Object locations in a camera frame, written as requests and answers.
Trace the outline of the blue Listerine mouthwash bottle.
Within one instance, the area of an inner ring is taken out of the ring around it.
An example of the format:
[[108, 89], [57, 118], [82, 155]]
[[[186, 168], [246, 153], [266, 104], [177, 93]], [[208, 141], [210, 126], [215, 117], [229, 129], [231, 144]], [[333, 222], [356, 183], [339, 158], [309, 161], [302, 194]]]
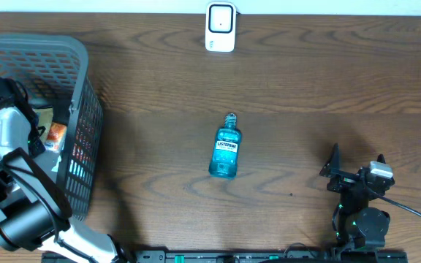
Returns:
[[228, 113], [224, 118], [223, 126], [216, 132], [208, 168], [212, 176], [228, 180], [236, 177], [241, 141], [242, 134], [237, 128], [237, 116], [234, 113]]

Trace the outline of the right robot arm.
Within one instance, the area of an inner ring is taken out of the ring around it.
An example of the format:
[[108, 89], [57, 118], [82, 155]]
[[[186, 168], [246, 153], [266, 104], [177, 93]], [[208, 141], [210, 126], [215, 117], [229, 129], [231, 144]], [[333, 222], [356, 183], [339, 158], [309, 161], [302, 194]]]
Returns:
[[327, 190], [340, 194], [332, 219], [338, 252], [373, 250], [385, 246], [390, 215], [371, 207], [369, 202], [382, 197], [395, 184], [392, 167], [383, 155], [356, 173], [341, 169], [341, 153], [334, 144], [329, 159], [319, 172], [329, 178]]

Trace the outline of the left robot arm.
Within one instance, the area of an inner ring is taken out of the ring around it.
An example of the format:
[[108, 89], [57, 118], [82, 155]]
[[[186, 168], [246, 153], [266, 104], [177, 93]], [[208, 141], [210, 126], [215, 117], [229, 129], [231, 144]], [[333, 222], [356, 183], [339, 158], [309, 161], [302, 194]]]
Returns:
[[0, 78], [0, 246], [73, 262], [136, 262], [110, 235], [73, 216], [64, 192], [35, 161], [45, 151], [38, 123], [26, 89]]

